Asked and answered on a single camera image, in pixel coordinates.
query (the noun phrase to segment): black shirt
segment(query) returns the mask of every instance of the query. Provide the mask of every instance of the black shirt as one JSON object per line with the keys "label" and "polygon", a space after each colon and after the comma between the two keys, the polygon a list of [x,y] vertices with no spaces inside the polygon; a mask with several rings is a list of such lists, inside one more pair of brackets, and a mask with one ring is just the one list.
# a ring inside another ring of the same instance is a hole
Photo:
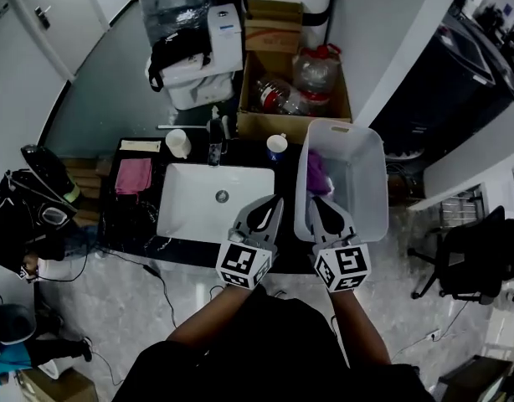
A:
{"label": "black shirt", "polygon": [[200,353],[181,343],[144,350],[114,398],[433,401],[409,365],[349,369],[326,319],[299,300],[256,291],[222,337]]}

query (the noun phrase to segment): black chair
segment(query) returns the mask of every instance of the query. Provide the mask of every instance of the black chair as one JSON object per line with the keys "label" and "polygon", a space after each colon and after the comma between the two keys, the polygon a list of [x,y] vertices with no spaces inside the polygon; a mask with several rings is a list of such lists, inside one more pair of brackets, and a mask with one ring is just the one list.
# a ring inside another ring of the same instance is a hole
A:
{"label": "black chair", "polygon": [[441,229],[433,233],[438,236],[435,258],[408,249],[408,255],[435,266],[424,289],[412,293],[413,299],[424,296],[438,279],[441,296],[489,305],[502,282],[514,278],[514,219],[505,219],[502,206],[480,222],[452,228],[445,237]]}

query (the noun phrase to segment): white plastic basket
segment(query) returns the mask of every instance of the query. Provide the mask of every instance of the white plastic basket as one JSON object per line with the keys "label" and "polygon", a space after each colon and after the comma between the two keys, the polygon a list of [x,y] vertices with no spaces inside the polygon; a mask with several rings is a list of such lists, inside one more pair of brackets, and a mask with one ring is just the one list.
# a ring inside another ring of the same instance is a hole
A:
{"label": "white plastic basket", "polygon": [[318,152],[331,179],[332,200],[348,211],[363,243],[379,241],[388,231],[388,184],[380,136],[370,128],[329,119],[314,120],[307,130],[298,164],[294,231],[311,235],[307,192],[307,153]]}

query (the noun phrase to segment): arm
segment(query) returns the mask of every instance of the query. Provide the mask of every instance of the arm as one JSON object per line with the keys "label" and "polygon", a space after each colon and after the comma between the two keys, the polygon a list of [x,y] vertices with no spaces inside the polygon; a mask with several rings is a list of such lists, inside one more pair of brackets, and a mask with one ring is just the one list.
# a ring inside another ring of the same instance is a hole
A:
{"label": "arm", "polygon": [[206,349],[226,328],[251,293],[237,286],[227,286],[209,304],[175,329],[167,340],[191,348]]}
{"label": "arm", "polygon": [[330,294],[351,368],[390,365],[388,350],[353,291]]}

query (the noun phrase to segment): sink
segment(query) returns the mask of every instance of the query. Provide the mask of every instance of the sink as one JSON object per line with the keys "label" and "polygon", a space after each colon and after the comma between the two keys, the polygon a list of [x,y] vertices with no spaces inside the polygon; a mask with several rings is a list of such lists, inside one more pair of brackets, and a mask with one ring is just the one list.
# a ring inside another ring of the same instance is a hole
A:
{"label": "sink", "polygon": [[272,193],[274,171],[268,168],[169,164],[157,235],[221,244],[239,211]]}

